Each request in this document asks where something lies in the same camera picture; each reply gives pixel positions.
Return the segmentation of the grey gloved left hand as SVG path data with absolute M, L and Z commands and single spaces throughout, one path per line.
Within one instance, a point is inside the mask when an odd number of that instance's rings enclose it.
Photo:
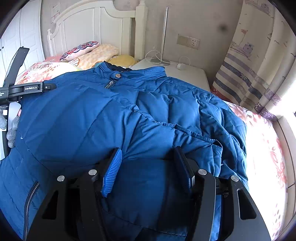
M 11 128 L 8 130 L 6 134 L 6 139 L 8 140 L 8 147 L 11 149 L 15 147 L 16 131 L 19 126 L 21 112 L 22 110 L 20 109 L 16 117 L 12 120 Z M 1 130 L 5 130 L 7 124 L 8 122 L 3 116 L 3 110 L 1 109 Z

